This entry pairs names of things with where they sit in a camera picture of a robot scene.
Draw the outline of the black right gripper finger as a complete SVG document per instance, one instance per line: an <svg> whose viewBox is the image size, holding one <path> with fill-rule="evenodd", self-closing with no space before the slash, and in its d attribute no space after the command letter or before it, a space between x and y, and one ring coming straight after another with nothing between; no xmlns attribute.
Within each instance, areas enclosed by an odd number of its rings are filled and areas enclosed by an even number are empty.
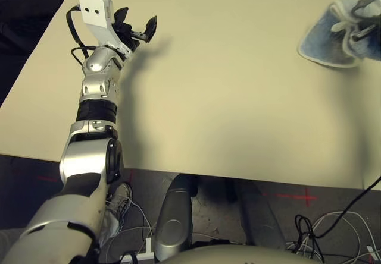
<svg viewBox="0 0 381 264"><path fill-rule="evenodd" d="M365 8L375 0L358 0L356 5L353 7L353 11L357 11L358 9Z"/></svg>
<svg viewBox="0 0 381 264"><path fill-rule="evenodd" d="M376 30L376 25L372 24L354 34L354 40L363 40Z"/></svg>

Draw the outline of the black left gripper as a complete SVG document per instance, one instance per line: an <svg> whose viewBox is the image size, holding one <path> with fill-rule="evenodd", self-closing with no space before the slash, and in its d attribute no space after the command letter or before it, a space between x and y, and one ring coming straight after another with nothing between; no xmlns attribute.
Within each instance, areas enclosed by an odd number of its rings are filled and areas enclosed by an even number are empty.
<svg viewBox="0 0 381 264"><path fill-rule="evenodd" d="M135 51L140 45L140 41L149 43L153 38L157 29L157 16L150 18L146 24L144 33L132 30L132 26L124 23L129 8L119 8L114 13L114 31L123 44L125 44L131 51Z"/></svg>

